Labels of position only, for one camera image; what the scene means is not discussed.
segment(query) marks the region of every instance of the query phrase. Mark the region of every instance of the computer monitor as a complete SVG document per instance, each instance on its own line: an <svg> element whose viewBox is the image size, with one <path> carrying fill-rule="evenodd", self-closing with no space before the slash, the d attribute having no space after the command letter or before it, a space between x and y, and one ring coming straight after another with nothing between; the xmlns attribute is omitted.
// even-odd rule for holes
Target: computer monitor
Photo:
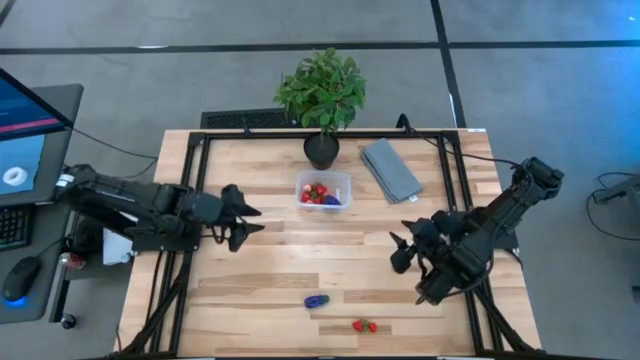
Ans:
<svg viewBox="0 0 640 360"><path fill-rule="evenodd" d="M73 123L0 68L0 141L48 134Z"/></svg>

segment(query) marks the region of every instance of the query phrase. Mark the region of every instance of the clear plastic box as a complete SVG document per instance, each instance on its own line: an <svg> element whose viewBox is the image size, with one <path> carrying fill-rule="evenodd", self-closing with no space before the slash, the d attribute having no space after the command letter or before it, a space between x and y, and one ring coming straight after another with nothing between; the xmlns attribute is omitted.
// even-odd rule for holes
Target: clear plastic box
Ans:
<svg viewBox="0 0 640 360"><path fill-rule="evenodd" d="M341 205L305 204L300 202L302 187L306 184L321 183L328 194L335 196ZM298 173L296 180L296 201L300 207L309 210L344 210L351 205L351 175L337 171L305 170Z"/></svg>

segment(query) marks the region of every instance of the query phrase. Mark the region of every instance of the grey floor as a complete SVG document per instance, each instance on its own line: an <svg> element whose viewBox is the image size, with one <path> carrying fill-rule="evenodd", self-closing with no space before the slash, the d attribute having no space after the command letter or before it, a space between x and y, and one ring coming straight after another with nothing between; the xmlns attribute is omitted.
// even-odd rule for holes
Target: grey floor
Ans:
<svg viewBox="0 0 640 360"><path fill-rule="evenodd" d="M632 0L440 2L450 41L640 39ZM0 27L0 48L313 41L437 41L437 34L428 0L17 0ZM345 53L369 79L356 126L391 126L400 112L414 126L454 126L438 50ZM164 130L196 128L202 111L272 106L281 72L306 54L4 55L0 66L29 86L83 84L79 129L155 154ZM558 198L518 228L543 347L637 358L640 304L631 285L640 285L640 244L594 231L584 209L596 175L640 172L640 48L452 50L452 58L467 125L488 130L494 155L535 155L566 173ZM114 175L145 165L74 135L67 163L82 162ZM509 169L499 172L508 185ZM624 201L594 215L608 229L640 236ZM73 284L68 310L84 320L73 331L44 320L0 325L0 358L108 353L127 282Z"/></svg>

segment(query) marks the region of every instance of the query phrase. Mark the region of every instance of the grey towel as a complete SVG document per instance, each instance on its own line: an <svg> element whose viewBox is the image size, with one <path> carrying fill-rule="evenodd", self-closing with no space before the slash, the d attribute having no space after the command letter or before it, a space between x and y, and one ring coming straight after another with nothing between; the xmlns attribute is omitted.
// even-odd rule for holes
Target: grey towel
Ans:
<svg viewBox="0 0 640 360"><path fill-rule="evenodd" d="M389 204L403 202L422 192L422 185L387 139L380 139L367 146L360 152L360 156L380 184Z"/></svg>

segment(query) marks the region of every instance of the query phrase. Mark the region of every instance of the wooden table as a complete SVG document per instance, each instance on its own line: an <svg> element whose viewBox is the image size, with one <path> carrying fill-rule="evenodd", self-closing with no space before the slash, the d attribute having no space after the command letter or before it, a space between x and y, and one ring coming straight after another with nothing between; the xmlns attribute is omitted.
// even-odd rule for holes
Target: wooden table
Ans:
<svg viewBox="0 0 640 360"><path fill-rule="evenodd" d="M156 182L179 183L188 136L187 130L165 133ZM484 131L460 130L460 139L464 153L491 156ZM464 297L416 306L420 272L415 261L404 275L395 274L389 263L395 245L388 232L409 238L400 220L429 217L448 207L437 149L418 139L391 141L424 192L415 203L389 205L359 157L359 150L373 141L340 141L331 170L351 174L353 202L338 214L296 205L296 175L310 168L302 140L212 142L205 191L219 194L224 185L237 184L247 203L263 212L251 220L266 229L252 235L238 253L203 240L191 270L180 356L474 353ZM488 204L501 192L495 165L471 158L465 164L474 204ZM462 204L453 157L450 166ZM144 324L156 256L145 253L135 261L120 322L124 344ZM525 341L539 346L522 272L503 251L495 253L491 282L498 308ZM330 304L305 309L304 298L314 294L328 294ZM490 348L486 316L478 307ZM168 345L172 310L168 314L161 349ZM355 333L351 323L359 318L375 321L378 332Z"/></svg>

